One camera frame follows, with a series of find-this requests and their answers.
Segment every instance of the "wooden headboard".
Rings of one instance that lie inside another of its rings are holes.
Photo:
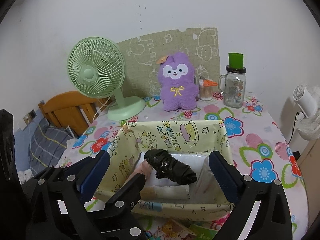
[[[49,122],[57,127],[70,126],[80,136],[89,127],[80,109],[83,109],[89,122],[92,123],[97,112],[96,106],[100,108],[106,101],[106,98],[97,100],[96,98],[88,98],[78,91],[70,91],[57,95],[38,106]]]

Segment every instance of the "floral tablecloth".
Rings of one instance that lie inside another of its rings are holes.
[[[273,179],[281,180],[289,203],[293,239],[302,238],[308,227],[308,204],[304,181],[285,138],[258,98],[246,95],[243,107],[234,109],[223,104],[221,94],[214,93],[211,101],[199,100],[194,110],[179,109],[172,112],[162,110],[163,103],[160,98],[144,100],[147,103],[145,109],[130,120],[114,122],[108,120],[106,115],[100,115],[74,143],[72,149],[64,152],[57,167],[71,165],[87,156],[94,157],[101,149],[108,149],[112,145],[113,138],[127,121],[223,120],[237,169],[242,174],[250,174],[256,181],[270,183]],[[146,138],[145,141],[150,142],[150,147],[154,147],[152,140]],[[85,207],[88,211],[99,210],[104,207],[104,203],[93,198],[85,204]],[[246,238],[249,233],[258,207],[259,203],[255,203],[239,239]],[[150,232],[152,223],[160,222],[157,222],[156,218],[148,219],[148,228],[145,229],[150,234],[152,234]],[[220,221],[201,223],[211,228],[223,224]]]

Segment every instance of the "purple plush toy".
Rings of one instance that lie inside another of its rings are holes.
[[[182,52],[167,57],[160,64],[158,80],[162,85],[160,97],[164,102],[164,111],[196,108],[199,87],[194,84],[194,75],[195,69],[188,55]]]

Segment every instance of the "fan stand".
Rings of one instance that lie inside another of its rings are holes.
[[[116,89],[113,94],[115,95],[117,104],[109,107],[107,113],[109,120],[127,120],[139,114],[146,106],[146,102],[140,97],[124,98],[120,88]]]

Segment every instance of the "yellow ribbon bow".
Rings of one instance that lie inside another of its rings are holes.
[[[182,96],[182,95],[180,94],[180,91],[179,91],[179,90],[184,90],[184,87],[183,87],[183,86],[180,86],[180,87],[178,87],[178,88],[175,88],[175,87],[172,87],[172,88],[171,88],[171,92],[176,92],[176,93],[174,94],[174,97],[176,97],[177,94],[179,94],[179,96]]]

